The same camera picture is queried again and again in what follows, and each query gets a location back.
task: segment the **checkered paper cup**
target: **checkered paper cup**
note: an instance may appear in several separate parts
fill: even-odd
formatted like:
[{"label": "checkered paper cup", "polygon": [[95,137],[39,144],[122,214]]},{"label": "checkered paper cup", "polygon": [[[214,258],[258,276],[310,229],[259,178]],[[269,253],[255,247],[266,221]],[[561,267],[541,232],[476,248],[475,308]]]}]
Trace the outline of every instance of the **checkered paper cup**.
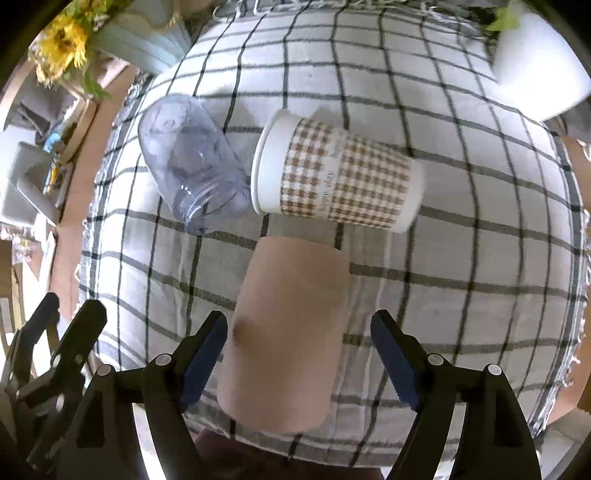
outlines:
[{"label": "checkered paper cup", "polygon": [[342,128],[278,111],[252,163],[256,212],[405,232],[423,199],[419,160]]}]

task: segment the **cardboard tube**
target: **cardboard tube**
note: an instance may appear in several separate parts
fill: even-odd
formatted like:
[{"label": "cardboard tube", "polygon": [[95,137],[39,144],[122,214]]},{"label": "cardboard tube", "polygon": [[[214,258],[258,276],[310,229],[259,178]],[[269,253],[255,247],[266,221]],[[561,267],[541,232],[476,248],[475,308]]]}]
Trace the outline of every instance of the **cardboard tube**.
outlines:
[{"label": "cardboard tube", "polygon": [[261,238],[226,343],[217,400],[238,423],[271,433],[320,425],[347,322],[349,260],[325,245]]}]

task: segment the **checkered tablecloth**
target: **checkered tablecloth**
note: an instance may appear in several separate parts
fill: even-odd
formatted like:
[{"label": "checkered tablecloth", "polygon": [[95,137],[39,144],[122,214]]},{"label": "checkered tablecloth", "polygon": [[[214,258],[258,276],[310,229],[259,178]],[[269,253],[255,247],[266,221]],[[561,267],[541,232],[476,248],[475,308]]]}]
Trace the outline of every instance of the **checkered tablecloth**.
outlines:
[{"label": "checkered tablecloth", "polygon": [[[202,238],[184,233],[137,140],[141,113],[176,92],[203,100],[248,171],[262,127],[281,108],[422,159],[417,221],[397,235],[249,212]],[[394,10],[247,17],[209,25],[176,68],[128,98],[96,178],[81,299],[107,308],[99,356],[133,368],[172,352],[212,309],[232,317],[261,236],[341,249],[350,258],[349,317],[323,425],[290,437],[236,424],[216,401],[219,366],[187,421],[297,458],[391,465],[414,413],[371,345],[374,311],[388,309],[456,365],[500,364],[536,433],[577,343],[584,228],[562,143],[503,97],[482,39],[449,19]],[[461,406],[456,413],[445,458],[457,448]]]}]

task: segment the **chair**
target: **chair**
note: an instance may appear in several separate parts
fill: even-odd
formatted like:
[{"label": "chair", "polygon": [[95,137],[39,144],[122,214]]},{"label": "chair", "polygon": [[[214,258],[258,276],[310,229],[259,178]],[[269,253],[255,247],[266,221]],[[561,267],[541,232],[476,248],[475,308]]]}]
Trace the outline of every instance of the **chair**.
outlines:
[{"label": "chair", "polygon": [[[0,215],[13,225],[33,226],[37,212],[56,225],[60,219],[60,211],[56,202],[43,192],[48,173],[53,165],[54,156],[40,147],[19,142],[17,153],[8,169],[8,182],[4,192],[0,192]],[[67,186],[64,175],[62,189]]]}]

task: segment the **floor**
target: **floor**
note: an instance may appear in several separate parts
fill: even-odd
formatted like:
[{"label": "floor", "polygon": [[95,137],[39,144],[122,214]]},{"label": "floor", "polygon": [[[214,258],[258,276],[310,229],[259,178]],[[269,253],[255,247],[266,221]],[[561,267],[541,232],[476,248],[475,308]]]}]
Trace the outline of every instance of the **floor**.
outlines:
[{"label": "floor", "polygon": [[111,97],[101,101],[85,140],[76,156],[61,222],[57,225],[58,239],[49,290],[60,299],[60,313],[65,321],[72,318],[78,304],[76,267],[82,252],[83,221],[92,201],[93,180],[102,162],[105,146],[111,133],[111,125],[121,108],[127,90],[137,73],[127,67],[107,88]]}]

